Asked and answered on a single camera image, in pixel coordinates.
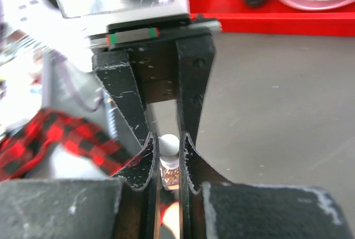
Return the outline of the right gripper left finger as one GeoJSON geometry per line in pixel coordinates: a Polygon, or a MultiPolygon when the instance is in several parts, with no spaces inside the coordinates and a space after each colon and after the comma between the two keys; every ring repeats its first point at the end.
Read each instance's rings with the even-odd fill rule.
{"type": "Polygon", "coordinates": [[[2,238],[158,238],[159,142],[111,178],[1,183],[2,238]]]}

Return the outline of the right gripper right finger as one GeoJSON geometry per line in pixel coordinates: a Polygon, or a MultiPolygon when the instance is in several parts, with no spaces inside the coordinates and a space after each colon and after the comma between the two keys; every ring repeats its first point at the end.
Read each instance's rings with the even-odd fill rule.
{"type": "Polygon", "coordinates": [[[338,203],[324,189],[236,184],[180,138],[181,238],[352,238],[338,203]]]}

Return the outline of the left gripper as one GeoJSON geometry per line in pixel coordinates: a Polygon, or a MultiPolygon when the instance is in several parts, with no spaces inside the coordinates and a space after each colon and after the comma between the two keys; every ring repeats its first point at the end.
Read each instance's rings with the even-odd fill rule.
{"type": "Polygon", "coordinates": [[[148,121],[143,101],[177,99],[181,132],[196,143],[207,83],[215,58],[212,31],[206,26],[159,29],[156,37],[119,43],[93,55],[93,71],[118,109],[118,141],[141,150],[148,121]]]}

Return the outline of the grey nail polish cap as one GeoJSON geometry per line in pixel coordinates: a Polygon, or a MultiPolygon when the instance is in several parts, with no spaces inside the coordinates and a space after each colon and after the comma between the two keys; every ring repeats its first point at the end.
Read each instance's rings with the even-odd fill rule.
{"type": "Polygon", "coordinates": [[[179,167],[180,140],[173,134],[165,134],[159,137],[160,161],[167,169],[179,167]]]}

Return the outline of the nail polish bottle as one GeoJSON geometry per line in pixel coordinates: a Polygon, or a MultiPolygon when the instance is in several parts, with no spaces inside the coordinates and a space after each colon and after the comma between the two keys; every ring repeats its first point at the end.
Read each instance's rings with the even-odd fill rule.
{"type": "Polygon", "coordinates": [[[178,190],[180,184],[180,170],[179,168],[168,169],[160,166],[161,182],[166,190],[178,190]]]}

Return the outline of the red plaid sleeve forearm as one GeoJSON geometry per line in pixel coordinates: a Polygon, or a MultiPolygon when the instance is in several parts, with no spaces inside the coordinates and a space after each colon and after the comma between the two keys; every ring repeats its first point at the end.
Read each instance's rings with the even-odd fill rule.
{"type": "Polygon", "coordinates": [[[141,160],[88,119],[51,108],[1,140],[2,181],[45,173],[53,179],[104,179],[141,160]]]}

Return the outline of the mannequin hand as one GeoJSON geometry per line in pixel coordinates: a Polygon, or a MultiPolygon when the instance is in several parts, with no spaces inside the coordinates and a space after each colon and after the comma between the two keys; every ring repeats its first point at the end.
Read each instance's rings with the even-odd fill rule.
{"type": "Polygon", "coordinates": [[[174,236],[180,238],[179,202],[162,202],[160,204],[160,224],[164,225],[174,236]]]}

